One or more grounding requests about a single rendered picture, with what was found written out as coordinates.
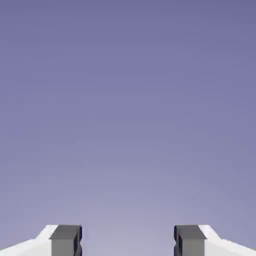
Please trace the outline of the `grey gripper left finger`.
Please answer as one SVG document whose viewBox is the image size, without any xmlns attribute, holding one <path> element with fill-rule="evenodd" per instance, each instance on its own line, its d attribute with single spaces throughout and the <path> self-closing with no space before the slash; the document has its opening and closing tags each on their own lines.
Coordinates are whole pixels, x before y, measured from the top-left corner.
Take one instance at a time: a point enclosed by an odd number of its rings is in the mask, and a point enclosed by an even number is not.
<svg viewBox="0 0 256 256">
<path fill-rule="evenodd" d="M 0 250 L 0 256 L 83 256 L 81 225 L 48 224 L 36 238 Z"/>
</svg>

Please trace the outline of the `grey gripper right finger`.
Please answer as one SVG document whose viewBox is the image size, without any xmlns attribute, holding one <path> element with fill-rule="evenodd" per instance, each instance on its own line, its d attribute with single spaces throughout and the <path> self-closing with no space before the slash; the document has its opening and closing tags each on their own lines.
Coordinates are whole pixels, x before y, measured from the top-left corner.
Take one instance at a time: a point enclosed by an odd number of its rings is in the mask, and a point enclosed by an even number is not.
<svg viewBox="0 0 256 256">
<path fill-rule="evenodd" d="M 256 256 L 256 249 L 222 239 L 208 224 L 175 225 L 173 256 Z"/>
</svg>

